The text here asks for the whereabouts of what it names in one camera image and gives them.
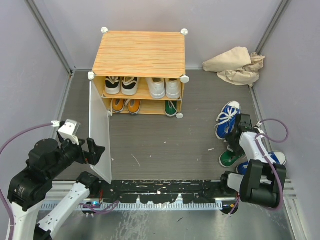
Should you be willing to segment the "black white sneaker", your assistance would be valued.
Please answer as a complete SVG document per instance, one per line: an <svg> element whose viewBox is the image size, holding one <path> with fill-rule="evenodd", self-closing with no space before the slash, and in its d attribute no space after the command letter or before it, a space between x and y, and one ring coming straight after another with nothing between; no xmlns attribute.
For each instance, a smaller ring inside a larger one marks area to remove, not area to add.
<svg viewBox="0 0 320 240"><path fill-rule="evenodd" d="M121 90L121 78L118 76L105 77L105 92L110 95L116 95Z"/></svg>
<svg viewBox="0 0 320 240"><path fill-rule="evenodd" d="M133 96L137 93L139 77L124 77L121 82L121 92L127 96Z"/></svg>

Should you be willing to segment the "green sneaker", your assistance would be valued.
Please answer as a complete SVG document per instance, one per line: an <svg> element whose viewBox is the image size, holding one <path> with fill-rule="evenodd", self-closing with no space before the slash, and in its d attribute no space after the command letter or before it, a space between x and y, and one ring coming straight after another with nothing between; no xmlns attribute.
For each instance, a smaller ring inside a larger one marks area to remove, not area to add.
<svg viewBox="0 0 320 240"><path fill-rule="evenodd" d="M177 101L165 101L165 114L167 117L174 117L178 113Z"/></svg>
<svg viewBox="0 0 320 240"><path fill-rule="evenodd" d="M230 168L244 156L244 153L236 155L236 153L228 145L226 151L220 155L218 162L223 168Z"/></svg>

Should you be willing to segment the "orange sneaker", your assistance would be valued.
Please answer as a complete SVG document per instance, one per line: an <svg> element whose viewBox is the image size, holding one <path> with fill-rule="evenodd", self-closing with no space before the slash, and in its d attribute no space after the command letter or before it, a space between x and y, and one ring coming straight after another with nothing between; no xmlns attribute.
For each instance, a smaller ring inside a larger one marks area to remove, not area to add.
<svg viewBox="0 0 320 240"><path fill-rule="evenodd" d="M121 113L125 108L125 100L122 98L108 98L107 99L107 114L109 117L113 115L113 113Z"/></svg>
<svg viewBox="0 0 320 240"><path fill-rule="evenodd" d="M129 114L137 115L140 112L140 108L141 108L140 99L127 99L124 104L127 107Z"/></svg>

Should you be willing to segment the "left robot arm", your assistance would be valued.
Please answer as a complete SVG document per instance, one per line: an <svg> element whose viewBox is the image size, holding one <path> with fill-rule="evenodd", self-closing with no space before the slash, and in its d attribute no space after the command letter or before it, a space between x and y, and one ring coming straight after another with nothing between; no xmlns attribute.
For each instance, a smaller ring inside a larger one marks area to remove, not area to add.
<svg viewBox="0 0 320 240"><path fill-rule="evenodd" d="M82 172L60 203L42 220L37 220L46 195L53 187L53 180L74 162L96 165L106 150L88 138L89 150L84 151L84 143L84 140L76 144L67 139L59 144L48 138L35 144L29 152L26 168L9 185L7 199L11 218L8 240L53 240L84 199L99 195L99 178L87 171Z"/></svg>

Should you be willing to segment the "white cabinet door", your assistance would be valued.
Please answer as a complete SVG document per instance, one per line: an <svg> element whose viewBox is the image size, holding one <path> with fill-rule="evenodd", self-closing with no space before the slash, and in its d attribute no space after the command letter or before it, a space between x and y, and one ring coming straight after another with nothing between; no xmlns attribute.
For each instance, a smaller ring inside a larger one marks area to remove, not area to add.
<svg viewBox="0 0 320 240"><path fill-rule="evenodd" d="M105 147L96 165L90 168L107 183L112 182L112 158L110 142L110 124L107 108L95 84L89 85L89 137L94 139L96 145Z"/></svg>

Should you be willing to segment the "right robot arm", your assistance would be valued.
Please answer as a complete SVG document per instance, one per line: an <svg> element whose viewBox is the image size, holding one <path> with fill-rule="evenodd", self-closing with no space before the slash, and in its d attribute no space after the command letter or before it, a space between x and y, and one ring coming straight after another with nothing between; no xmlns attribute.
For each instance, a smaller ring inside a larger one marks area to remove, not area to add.
<svg viewBox="0 0 320 240"><path fill-rule="evenodd" d="M286 132L284 139L276 140L260 132L258 127L268 121L278 122L284 127ZM231 197L237 192L237 199L230 215L240 201L259 205L270 211L276 211L282 207L287 169L270 157L263 145L263 139L283 143L288 137L288 127L278 119L263 119L253 126L250 115L236 116L234 128L226 135L226 141L237 156L244 154L247 157L248 166L244 175L226 171L221 176L220 193L225 197Z"/></svg>

